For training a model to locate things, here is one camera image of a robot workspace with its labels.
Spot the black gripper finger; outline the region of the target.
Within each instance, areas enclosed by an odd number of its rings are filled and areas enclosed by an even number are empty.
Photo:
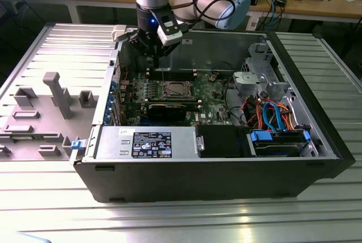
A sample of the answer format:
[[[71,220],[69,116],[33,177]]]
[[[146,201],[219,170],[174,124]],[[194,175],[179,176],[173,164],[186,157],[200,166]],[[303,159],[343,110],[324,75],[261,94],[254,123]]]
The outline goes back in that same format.
[[[172,44],[170,46],[158,46],[155,58],[155,68],[160,68],[161,58],[170,55],[179,45],[180,42]]]
[[[153,33],[138,29],[129,43],[146,59],[149,67],[157,67],[157,39]]]

